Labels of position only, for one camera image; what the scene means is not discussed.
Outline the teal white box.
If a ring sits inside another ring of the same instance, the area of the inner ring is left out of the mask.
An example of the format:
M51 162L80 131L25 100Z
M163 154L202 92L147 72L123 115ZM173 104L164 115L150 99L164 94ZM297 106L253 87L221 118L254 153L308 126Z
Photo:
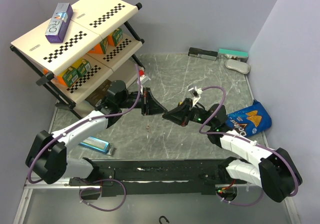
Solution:
M236 50L220 48L218 50L217 57L220 59L233 59L236 61L241 61L246 63L249 58L249 54L244 51L236 51Z

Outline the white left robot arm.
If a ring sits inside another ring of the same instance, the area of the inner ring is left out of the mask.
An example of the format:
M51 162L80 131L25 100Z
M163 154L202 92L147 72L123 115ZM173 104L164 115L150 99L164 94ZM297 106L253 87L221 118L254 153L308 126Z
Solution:
M68 153L85 139L115 124L125 109L141 109L144 116L163 114L167 109L152 95L150 88L140 86L129 92L122 80L113 81L95 109L74 124L48 133L39 132L25 160L29 168L27 179L34 183L31 174L41 181L53 184L60 178L80 178L87 185L95 184L100 176L99 166L88 158L68 158Z

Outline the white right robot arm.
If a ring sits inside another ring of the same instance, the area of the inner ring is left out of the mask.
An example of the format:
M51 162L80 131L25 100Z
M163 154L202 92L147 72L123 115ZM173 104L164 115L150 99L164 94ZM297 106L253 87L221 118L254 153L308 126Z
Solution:
M185 127L195 122L208 126L207 137L212 144L228 150L239 158L227 158L219 165L218 177L223 183L241 180L262 188L273 201L280 203L297 194L303 179L289 153L259 145L227 126L224 105L214 104L210 109L192 105L186 98L178 106L162 115L165 120Z

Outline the blue toothpaste box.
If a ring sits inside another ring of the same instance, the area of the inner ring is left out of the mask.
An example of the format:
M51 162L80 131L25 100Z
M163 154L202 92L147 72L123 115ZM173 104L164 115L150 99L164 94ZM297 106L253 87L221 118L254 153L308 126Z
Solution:
M115 148L108 141L92 136L82 141L79 145L109 156L112 156L115 151Z

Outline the purple silver box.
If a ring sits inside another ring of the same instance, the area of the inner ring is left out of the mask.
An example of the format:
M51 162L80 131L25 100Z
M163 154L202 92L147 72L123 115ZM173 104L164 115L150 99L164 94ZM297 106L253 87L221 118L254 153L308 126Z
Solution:
M73 9L70 3L58 3L49 20L45 37L49 43L62 43L69 27Z

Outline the brown foil pouch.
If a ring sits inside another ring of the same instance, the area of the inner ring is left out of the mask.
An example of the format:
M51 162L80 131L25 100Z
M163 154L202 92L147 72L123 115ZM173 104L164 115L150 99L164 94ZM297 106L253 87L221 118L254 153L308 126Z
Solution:
M93 107L98 107L102 104L102 101L105 99L107 95L107 91L111 86L112 82L106 79L100 86L98 86L86 99Z

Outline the black rectangular box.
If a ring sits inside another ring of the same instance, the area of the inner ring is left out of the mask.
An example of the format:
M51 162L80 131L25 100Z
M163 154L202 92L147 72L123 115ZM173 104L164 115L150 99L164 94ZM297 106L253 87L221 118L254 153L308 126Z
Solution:
M218 58L218 52L190 47L188 50L188 56L215 61Z

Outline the white checkered shelf rack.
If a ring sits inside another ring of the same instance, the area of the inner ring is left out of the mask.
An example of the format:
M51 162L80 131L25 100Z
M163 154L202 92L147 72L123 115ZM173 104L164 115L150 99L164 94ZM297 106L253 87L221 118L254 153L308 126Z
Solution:
M10 49L39 76L37 85L45 87L56 99L56 107L68 110L77 118L92 111L87 97L104 81L122 80L130 86L143 65L136 52L144 40L129 24L129 19L142 8L141 3L123 0L79 0L72 5L73 15L62 43L50 43L45 37L49 21L45 21L12 41ZM90 50L112 31L125 26L117 46L109 46L106 53ZM89 61L91 69L73 86L54 83L54 78L78 59Z

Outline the grey oval case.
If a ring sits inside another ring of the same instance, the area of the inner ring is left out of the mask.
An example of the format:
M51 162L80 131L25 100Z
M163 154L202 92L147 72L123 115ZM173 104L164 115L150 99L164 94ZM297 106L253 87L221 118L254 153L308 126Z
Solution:
M251 71L251 66L249 64L234 59L228 59L225 62L225 67L227 69L237 71L244 75L247 75Z

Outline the blue Doritos chip bag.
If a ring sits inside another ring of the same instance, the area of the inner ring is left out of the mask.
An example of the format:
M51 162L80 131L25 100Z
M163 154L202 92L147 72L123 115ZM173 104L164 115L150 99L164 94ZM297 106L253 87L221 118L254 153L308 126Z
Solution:
M263 105L254 99L252 105L228 114L225 124L248 138L269 129L272 119Z

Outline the small silver keys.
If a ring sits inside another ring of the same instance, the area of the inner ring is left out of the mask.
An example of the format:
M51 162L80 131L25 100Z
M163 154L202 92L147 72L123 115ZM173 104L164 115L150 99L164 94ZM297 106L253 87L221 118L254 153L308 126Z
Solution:
M148 139L151 131L151 127L149 125L146 127L146 131L147 131L146 138Z

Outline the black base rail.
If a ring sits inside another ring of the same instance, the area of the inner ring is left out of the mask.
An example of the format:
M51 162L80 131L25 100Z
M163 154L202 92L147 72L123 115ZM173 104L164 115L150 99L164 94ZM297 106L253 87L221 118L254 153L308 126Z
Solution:
M69 185L101 188L102 197L155 194L215 195L233 182L222 169L224 159L94 160L94 179L72 178Z

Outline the black hook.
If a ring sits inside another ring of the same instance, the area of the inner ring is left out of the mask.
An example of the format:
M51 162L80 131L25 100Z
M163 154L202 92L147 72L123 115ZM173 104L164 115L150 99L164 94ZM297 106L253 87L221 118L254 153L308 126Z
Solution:
M167 224L170 223L170 221L169 221L164 215L162 215L162 216L160 216L160 217L158 218L158 222L159 222L160 224L162 224L163 221L165 221Z

